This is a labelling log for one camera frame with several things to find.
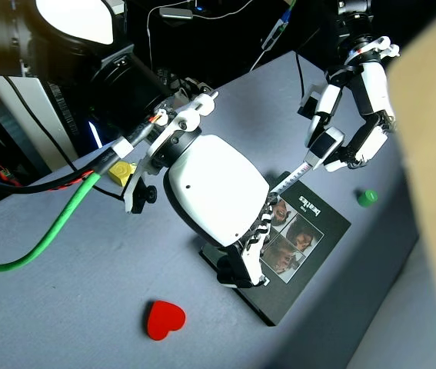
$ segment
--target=book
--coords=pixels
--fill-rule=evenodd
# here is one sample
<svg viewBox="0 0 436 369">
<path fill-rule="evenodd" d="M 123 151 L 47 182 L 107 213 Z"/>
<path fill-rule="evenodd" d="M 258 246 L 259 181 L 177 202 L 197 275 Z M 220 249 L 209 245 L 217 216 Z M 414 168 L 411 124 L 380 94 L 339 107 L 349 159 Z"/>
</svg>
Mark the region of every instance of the book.
<svg viewBox="0 0 436 369">
<path fill-rule="evenodd" d="M 267 325 L 279 324 L 351 225 L 300 181 L 281 195 L 273 211 L 270 241 L 261 257 L 269 283 L 235 289 Z M 212 244 L 201 250 L 213 268 L 223 255 Z"/>
</svg>

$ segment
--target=red object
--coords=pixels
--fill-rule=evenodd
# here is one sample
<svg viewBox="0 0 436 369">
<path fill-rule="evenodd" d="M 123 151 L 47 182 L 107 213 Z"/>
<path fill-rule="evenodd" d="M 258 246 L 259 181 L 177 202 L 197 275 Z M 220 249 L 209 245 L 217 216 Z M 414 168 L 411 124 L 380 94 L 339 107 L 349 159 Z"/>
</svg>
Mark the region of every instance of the red object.
<svg viewBox="0 0 436 369">
<path fill-rule="evenodd" d="M 148 335 L 155 341 L 161 341 L 170 331 L 181 329 L 184 323 L 185 312 L 180 307 L 166 301 L 155 301 L 149 313 Z"/>
</svg>

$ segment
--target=white light strip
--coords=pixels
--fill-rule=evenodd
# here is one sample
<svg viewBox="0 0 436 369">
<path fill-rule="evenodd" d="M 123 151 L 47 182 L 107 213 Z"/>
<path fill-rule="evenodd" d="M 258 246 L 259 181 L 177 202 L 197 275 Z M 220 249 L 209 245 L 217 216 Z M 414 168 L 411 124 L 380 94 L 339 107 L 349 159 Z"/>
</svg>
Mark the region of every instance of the white light strip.
<svg viewBox="0 0 436 369">
<path fill-rule="evenodd" d="M 88 123 L 89 123 L 89 128 L 92 129 L 93 137 L 95 138 L 96 145 L 98 146 L 98 148 L 102 148 L 103 147 L 102 140 L 100 140 L 100 136 L 98 136 L 98 131 L 96 131 L 95 125 L 93 125 L 90 121 Z"/>
</svg>

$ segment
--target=table surface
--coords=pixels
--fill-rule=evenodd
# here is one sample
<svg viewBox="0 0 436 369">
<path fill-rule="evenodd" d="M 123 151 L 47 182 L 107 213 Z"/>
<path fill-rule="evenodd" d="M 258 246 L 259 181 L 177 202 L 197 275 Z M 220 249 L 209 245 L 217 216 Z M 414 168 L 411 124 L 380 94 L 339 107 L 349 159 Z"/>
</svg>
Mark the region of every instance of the table surface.
<svg viewBox="0 0 436 369">
<path fill-rule="evenodd" d="M 301 63 L 306 86 L 323 81 Z M 298 166 L 309 121 L 296 113 L 293 53 L 219 92 L 205 134 L 221 136 L 266 177 Z M 363 122 L 349 90 L 332 122 L 348 137 Z M 365 168 L 309 173 L 304 183 L 352 226 L 281 324 L 267 327 L 198 255 L 203 240 L 171 209 L 162 175 L 148 179 L 159 198 L 143 214 L 127 215 L 121 202 L 92 191 L 43 255 L 0 274 L 0 368 L 344 367 L 417 237 L 395 136 Z M 120 191 L 108 178 L 99 185 Z M 354 193 L 368 188 L 380 200 L 367 209 Z M 74 190 L 1 201 L 0 262 L 29 251 Z M 144 315 L 160 299 L 188 319 L 154 342 Z"/>
</svg>

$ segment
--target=yellow object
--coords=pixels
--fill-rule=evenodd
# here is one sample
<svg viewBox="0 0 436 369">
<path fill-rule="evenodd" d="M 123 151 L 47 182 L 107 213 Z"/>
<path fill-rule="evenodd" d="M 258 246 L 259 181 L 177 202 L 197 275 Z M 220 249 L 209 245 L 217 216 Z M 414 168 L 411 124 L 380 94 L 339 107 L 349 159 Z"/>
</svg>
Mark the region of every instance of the yellow object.
<svg viewBox="0 0 436 369">
<path fill-rule="evenodd" d="M 135 164 L 129 164 L 125 161 L 118 161 L 108 171 L 108 175 L 117 185 L 124 187 L 130 175 L 135 172 Z"/>
</svg>

